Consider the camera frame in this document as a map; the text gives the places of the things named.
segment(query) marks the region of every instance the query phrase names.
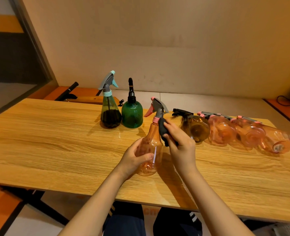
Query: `dark panel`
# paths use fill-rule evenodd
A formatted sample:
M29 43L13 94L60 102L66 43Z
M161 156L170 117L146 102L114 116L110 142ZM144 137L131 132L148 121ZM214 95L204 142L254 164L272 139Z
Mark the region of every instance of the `dark panel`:
M0 32L0 82L46 82L37 53L26 33Z

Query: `dark green spray bottle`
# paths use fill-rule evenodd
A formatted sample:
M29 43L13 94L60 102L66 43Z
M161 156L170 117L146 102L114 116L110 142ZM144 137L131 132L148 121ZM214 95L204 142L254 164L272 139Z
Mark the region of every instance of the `dark green spray bottle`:
M129 86L129 96L122 107L122 124L128 128L137 128L143 123L143 107L136 101L132 78L129 78Z
M100 120L106 127L114 128L120 125L122 120L122 115L115 103L114 98L112 97L112 91L110 85L118 87L117 83L114 80L115 71L111 71L102 81L99 90L103 90L104 100L103 107L101 109Z

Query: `yellow stripe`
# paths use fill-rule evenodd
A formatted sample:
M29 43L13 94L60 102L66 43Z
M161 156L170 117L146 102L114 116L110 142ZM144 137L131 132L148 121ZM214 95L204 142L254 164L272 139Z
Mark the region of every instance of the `yellow stripe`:
M0 32L23 33L17 17L13 15L0 15Z

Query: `beige wall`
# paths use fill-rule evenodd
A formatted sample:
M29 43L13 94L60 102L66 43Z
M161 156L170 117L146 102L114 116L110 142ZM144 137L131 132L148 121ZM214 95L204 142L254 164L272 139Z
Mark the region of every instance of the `beige wall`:
M141 91L273 98L290 87L290 0L23 0L59 85L111 70Z

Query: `dark blue pants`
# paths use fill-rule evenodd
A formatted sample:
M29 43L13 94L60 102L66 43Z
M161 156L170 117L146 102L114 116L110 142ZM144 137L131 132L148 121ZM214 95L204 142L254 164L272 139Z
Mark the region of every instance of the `dark blue pants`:
M140 204L115 201L112 216L108 215L104 236L146 236L143 209ZM192 221L190 211L161 208L153 226L154 236L202 236L202 224Z

